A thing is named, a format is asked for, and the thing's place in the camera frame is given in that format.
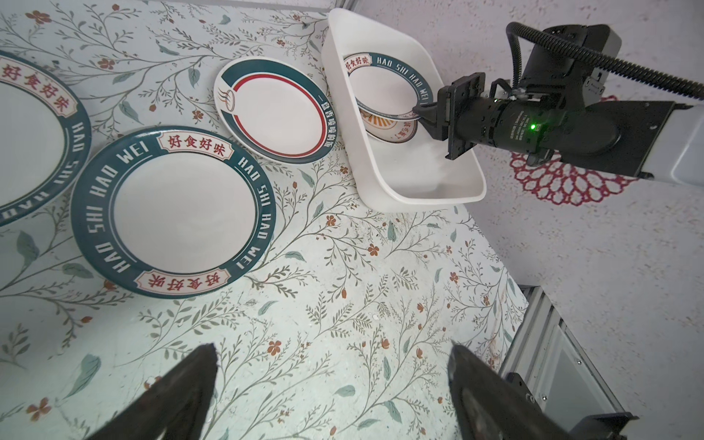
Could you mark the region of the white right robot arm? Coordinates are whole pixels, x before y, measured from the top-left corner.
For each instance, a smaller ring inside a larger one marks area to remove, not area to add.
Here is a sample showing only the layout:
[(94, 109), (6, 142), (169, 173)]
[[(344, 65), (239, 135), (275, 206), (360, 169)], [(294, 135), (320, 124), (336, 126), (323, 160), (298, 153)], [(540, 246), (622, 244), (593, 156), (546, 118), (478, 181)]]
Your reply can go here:
[(473, 73), (414, 112), (455, 160), (480, 144), (531, 166), (566, 164), (702, 186), (703, 86), (618, 58), (606, 25), (539, 30), (513, 22), (511, 81)]

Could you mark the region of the orange sunburst plate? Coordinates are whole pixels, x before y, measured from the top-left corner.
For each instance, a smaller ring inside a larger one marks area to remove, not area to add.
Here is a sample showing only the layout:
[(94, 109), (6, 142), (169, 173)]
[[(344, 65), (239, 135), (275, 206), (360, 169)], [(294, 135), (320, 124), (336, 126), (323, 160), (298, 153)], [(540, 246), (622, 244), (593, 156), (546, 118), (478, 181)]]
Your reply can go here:
[(411, 140), (417, 133), (416, 121), (397, 121), (359, 110), (366, 132), (374, 139), (392, 144), (402, 144)]

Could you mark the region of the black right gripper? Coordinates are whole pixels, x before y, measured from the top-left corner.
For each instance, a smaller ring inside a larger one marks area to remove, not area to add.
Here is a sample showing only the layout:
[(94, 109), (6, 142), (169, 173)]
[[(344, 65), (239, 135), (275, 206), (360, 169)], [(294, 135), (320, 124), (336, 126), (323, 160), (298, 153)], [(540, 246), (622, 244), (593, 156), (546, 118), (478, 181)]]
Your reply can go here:
[(485, 78), (483, 73), (462, 77), (441, 88), (436, 103), (412, 108), (432, 139), (447, 142), (447, 159), (484, 145), (524, 154), (528, 161), (551, 160), (555, 110), (540, 102), (484, 97)]

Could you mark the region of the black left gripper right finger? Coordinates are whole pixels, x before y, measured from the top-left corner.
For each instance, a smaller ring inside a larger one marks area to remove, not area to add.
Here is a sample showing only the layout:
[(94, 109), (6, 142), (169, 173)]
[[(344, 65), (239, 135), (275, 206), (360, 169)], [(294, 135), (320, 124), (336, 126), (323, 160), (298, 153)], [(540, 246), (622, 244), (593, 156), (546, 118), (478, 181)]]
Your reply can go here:
[(570, 438), (466, 346), (452, 346), (447, 377), (462, 439)]

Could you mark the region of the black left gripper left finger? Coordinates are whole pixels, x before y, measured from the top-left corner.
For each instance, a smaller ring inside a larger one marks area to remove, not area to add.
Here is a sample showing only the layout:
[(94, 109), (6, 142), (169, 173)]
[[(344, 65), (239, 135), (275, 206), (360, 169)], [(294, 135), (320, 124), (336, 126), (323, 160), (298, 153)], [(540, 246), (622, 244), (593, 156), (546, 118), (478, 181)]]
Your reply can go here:
[(93, 439), (199, 439), (214, 397), (218, 357), (198, 346)]

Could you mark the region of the large green Hao Shi plate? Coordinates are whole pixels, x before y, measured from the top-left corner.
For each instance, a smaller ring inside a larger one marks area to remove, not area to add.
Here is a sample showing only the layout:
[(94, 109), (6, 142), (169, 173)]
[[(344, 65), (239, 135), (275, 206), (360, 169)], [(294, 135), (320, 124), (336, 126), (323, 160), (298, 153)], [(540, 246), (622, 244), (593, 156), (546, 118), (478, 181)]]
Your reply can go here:
[(71, 195), (71, 227), (88, 263), (133, 293), (211, 293), (251, 271), (271, 244), (270, 179), (215, 133), (167, 126), (110, 144)]

